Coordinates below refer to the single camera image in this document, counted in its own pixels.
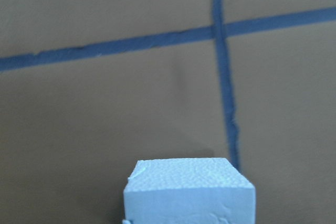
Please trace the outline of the light blue foam block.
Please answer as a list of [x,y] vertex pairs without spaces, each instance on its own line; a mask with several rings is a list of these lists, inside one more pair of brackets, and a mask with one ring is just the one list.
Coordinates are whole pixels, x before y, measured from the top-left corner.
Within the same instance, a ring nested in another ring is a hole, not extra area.
[[123,223],[255,223],[256,190],[225,158],[137,161]]

